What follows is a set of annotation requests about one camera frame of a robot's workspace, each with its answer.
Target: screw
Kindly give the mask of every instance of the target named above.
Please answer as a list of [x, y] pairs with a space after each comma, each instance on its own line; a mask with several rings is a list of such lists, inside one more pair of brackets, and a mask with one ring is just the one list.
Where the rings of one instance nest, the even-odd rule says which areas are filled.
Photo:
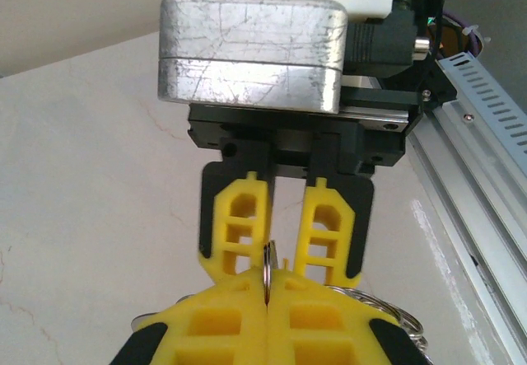
[[431, 91], [429, 91], [428, 89], [425, 89], [424, 91], [422, 91], [423, 101], [430, 101], [430, 98], [431, 98]]

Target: scratched aluminum housing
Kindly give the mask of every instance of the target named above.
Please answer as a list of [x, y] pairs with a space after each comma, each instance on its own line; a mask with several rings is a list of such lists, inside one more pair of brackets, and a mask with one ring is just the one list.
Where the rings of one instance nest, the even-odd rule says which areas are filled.
[[159, 98], [337, 114], [346, 29], [330, 0], [164, 0]]

